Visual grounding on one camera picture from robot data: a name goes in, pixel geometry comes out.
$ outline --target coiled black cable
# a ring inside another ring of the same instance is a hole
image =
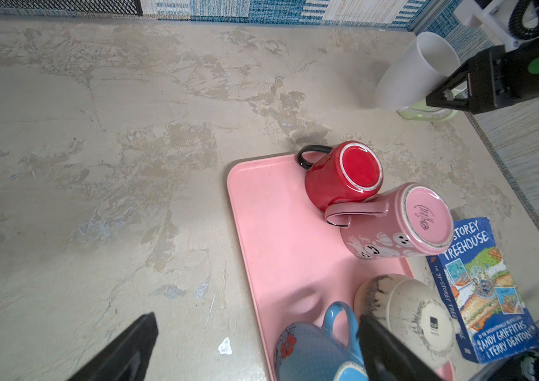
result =
[[[509,19],[509,32],[520,40],[531,40],[539,37],[539,0],[534,0],[538,24],[533,28],[524,26],[524,13],[532,0],[519,0]]]

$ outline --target book cover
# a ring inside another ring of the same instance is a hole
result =
[[[486,364],[539,347],[539,330],[495,247],[485,217],[454,223],[454,242],[427,257],[441,299],[460,322],[465,359]]]

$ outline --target black mesh basket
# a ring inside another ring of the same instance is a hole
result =
[[[0,0],[0,8],[143,15],[140,0]]]

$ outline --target white plastic tumbler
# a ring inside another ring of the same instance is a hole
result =
[[[375,102],[392,111],[412,105],[458,67],[460,59],[449,42],[434,33],[422,32],[381,77],[375,88]]]

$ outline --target patterned wallpaper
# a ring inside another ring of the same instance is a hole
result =
[[[132,10],[139,7],[144,18],[156,19],[408,29],[430,2],[431,0],[91,0],[64,3],[60,0],[0,0],[0,14],[85,17],[98,15],[98,11],[115,12],[116,9]],[[64,4],[75,5],[62,8]],[[135,15],[136,11],[126,11],[125,14],[134,17],[132,14]]]
[[[460,1],[448,4],[426,30],[444,37],[464,62],[502,43],[483,27],[460,24],[453,14]],[[481,138],[539,228],[539,98],[475,115],[472,121],[476,121]]]

